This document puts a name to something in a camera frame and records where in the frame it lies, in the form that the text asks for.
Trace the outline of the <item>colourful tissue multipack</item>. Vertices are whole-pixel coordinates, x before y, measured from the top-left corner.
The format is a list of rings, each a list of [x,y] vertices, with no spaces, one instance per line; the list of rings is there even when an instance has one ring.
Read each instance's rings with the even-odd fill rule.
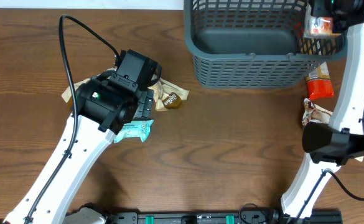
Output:
[[[332,17],[314,17],[311,15],[312,7],[306,7],[304,33],[308,39],[331,39],[340,36],[333,32],[334,20]]]

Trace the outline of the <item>dark grey plastic basket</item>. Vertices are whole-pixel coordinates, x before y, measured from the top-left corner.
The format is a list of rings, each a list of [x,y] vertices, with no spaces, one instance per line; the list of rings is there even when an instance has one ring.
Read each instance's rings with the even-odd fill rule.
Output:
[[[347,55],[346,36],[304,37],[308,2],[184,0],[184,39],[205,88],[286,88]]]

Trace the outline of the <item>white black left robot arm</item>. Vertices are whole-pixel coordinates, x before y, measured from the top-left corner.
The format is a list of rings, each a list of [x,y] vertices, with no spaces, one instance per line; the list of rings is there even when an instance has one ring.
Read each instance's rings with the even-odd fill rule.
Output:
[[[150,90],[162,67],[133,50],[116,68],[91,77],[76,92],[76,111],[26,196],[2,223],[62,223],[86,175],[116,135],[134,118],[150,115]]]

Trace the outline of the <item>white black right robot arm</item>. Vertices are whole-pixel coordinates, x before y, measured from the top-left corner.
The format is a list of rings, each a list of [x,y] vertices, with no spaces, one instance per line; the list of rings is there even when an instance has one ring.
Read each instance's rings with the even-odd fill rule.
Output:
[[[309,1],[312,17],[332,18],[333,32],[345,34],[347,61],[336,107],[327,124],[304,128],[304,158],[292,185],[281,197],[281,211],[268,223],[332,223],[335,212],[315,212],[315,201],[330,178],[351,198],[337,177],[349,159],[364,156],[364,1]]]

